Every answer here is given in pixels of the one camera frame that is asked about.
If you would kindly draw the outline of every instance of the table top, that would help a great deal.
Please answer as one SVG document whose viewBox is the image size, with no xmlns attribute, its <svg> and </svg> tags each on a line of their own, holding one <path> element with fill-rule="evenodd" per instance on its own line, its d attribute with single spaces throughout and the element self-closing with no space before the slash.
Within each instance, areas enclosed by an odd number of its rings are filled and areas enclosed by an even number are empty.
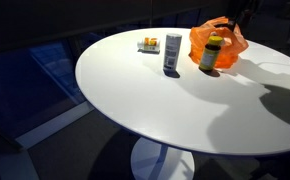
<svg viewBox="0 0 290 180">
<path fill-rule="evenodd" d="M 180 78 L 163 72 L 167 33 L 183 36 Z M 188 56 L 189 33 L 141 29 L 96 42 L 76 66 L 81 91 L 120 126 L 170 146 L 223 155 L 290 151 L 290 58 L 248 41 L 230 69 L 208 76 Z M 146 36 L 161 39 L 159 54 L 138 52 Z"/>
</svg>

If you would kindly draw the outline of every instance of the plastic bag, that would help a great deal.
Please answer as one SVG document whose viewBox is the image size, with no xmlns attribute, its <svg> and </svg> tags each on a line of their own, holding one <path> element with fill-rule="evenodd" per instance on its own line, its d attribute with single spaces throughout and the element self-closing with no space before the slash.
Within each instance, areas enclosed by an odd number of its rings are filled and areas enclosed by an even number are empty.
<svg viewBox="0 0 290 180">
<path fill-rule="evenodd" d="M 216 68 L 230 68 L 237 61 L 238 54 L 248 48 L 248 43 L 242 36 L 237 24 L 233 32 L 227 27 L 215 27 L 227 23 L 228 18 L 219 17 L 207 21 L 200 27 L 191 29 L 190 40 L 192 44 L 189 56 L 194 63 L 199 64 L 205 45 L 212 32 L 216 32 L 218 36 L 223 37 L 225 40 L 225 44 L 222 46 L 215 63 Z"/>
</svg>

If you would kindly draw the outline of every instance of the bottle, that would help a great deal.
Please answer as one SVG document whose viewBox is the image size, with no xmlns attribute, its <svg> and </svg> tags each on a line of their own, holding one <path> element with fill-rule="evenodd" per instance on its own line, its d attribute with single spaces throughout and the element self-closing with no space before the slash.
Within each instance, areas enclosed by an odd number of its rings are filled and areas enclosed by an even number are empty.
<svg viewBox="0 0 290 180">
<path fill-rule="evenodd" d="M 182 35 L 168 33 L 166 35 L 164 71 L 176 71 L 178 54 L 181 47 Z"/>
<path fill-rule="evenodd" d="M 222 41 L 223 38 L 220 36 L 210 36 L 208 38 L 208 43 L 205 45 L 205 49 L 199 63 L 200 70 L 205 72 L 210 72 L 213 70 L 217 56 L 221 50 L 220 44 Z"/>
<path fill-rule="evenodd" d="M 137 42 L 138 49 L 145 52 L 156 52 L 160 51 L 160 41 L 157 38 L 145 37 Z"/>
</svg>

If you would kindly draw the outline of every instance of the table pedestal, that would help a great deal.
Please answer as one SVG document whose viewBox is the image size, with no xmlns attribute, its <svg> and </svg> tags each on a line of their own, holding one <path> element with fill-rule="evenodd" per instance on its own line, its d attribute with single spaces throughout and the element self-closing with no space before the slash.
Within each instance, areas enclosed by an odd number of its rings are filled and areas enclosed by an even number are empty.
<svg viewBox="0 0 290 180">
<path fill-rule="evenodd" d="M 140 138 L 133 148 L 131 167 L 136 180 L 182 180 L 194 176 L 192 153 L 144 138 Z"/>
</svg>

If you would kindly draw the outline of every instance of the glass panel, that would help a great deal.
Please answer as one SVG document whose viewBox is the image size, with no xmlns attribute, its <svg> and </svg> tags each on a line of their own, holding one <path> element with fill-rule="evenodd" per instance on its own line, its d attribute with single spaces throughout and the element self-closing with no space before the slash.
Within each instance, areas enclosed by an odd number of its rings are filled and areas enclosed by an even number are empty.
<svg viewBox="0 0 290 180">
<path fill-rule="evenodd" d="M 0 53 L 0 132 L 16 138 L 85 101 L 65 42 Z"/>
</svg>

